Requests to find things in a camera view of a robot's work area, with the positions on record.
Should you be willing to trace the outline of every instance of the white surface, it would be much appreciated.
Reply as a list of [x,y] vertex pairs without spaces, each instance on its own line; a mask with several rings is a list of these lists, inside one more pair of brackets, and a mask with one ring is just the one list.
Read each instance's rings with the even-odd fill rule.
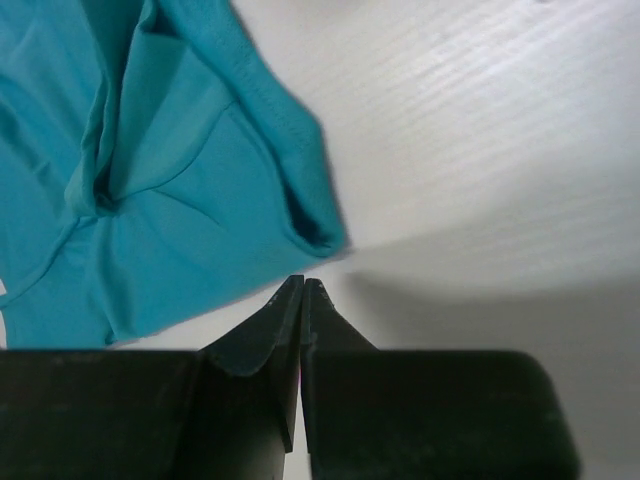
[[[584,478],[640,478],[640,2],[235,4],[324,125],[355,254],[309,275],[338,309],[381,347],[534,354]],[[202,347],[274,289],[134,346]]]

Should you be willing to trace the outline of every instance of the folded cloth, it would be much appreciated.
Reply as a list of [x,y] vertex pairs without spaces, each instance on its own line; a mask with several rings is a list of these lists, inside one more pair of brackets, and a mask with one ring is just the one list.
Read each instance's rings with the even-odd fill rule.
[[344,239],[320,128],[228,0],[0,4],[10,348],[148,335]]

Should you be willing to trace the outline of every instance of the teal shirt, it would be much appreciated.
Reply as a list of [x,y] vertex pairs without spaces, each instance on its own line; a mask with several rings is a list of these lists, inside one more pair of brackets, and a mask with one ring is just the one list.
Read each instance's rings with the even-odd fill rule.
[[228,0],[0,4],[10,348],[148,335],[344,242],[321,130]]

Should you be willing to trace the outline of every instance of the black object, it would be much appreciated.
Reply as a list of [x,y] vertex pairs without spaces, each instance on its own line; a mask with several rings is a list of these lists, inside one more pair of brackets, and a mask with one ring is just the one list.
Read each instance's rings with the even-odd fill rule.
[[198,352],[0,354],[0,478],[282,479],[299,367],[315,480],[579,477],[531,357],[379,351],[293,276]]

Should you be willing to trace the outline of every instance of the garment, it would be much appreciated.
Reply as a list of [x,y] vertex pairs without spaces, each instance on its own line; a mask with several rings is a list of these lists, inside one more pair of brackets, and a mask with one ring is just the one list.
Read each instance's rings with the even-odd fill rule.
[[148,335],[344,242],[321,130],[227,0],[0,4],[10,348]]

